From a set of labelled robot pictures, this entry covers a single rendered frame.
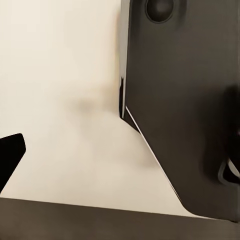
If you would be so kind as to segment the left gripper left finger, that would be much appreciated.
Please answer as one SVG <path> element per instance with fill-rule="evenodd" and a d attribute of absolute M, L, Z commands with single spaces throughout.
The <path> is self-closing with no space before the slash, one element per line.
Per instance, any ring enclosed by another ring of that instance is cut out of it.
<path fill-rule="evenodd" d="M 22 133 L 0 138 L 0 193 L 26 153 Z"/>

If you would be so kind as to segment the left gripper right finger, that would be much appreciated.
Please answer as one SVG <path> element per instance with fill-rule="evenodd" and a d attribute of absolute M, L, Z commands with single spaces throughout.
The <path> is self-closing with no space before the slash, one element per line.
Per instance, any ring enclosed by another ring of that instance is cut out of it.
<path fill-rule="evenodd" d="M 228 133 L 224 151 L 240 173 L 240 135 Z"/>

